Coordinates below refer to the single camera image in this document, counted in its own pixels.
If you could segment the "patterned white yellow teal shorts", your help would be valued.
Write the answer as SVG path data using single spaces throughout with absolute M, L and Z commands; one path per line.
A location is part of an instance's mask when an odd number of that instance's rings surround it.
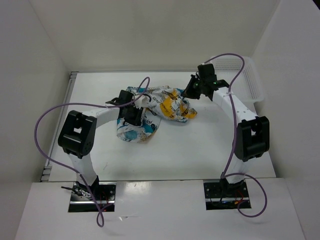
M 126 91 L 138 96 L 144 92 L 149 98 L 146 108 L 143 108 L 141 126 L 134 126 L 122 119 L 117 119 L 116 136 L 131 143 L 147 141 L 160 127 L 161 120 L 186 123 L 197 116 L 197 111 L 190 102 L 181 97 L 184 91 L 168 85 L 144 88 L 128 86 Z

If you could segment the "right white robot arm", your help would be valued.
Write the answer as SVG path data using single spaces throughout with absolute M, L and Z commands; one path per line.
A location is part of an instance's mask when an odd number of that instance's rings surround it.
M 269 150 L 270 121 L 248 109 L 232 92 L 230 84 L 217 78 L 211 63 L 197 67 L 181 95 L 197 100 L 205 95 L 233 122 L 231 154 L 219 181 L 221 197 L 230 197 L 242 186 L 254 159 Z

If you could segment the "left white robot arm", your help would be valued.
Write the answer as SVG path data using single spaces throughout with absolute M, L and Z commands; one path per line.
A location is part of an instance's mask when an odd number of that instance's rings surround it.
M 58 137 L 58 145 L 68 155 L 76 172 L 76 184 L 89 200 L 96 199 L 102 192 L 99 177 L 91 160 L 97 128 L 118 119 L 129 124 L 142 124 L 142 95 L 121 90 L 118 97 L 90 111 L 72 110 L 67 114 Z

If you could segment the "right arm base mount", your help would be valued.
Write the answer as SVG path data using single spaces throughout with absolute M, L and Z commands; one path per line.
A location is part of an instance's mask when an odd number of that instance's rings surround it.
M 207 211 L 251 209 L 249 192 L 244 180 L 229 184 L 224 179 L 203 182 L 205 206 Z

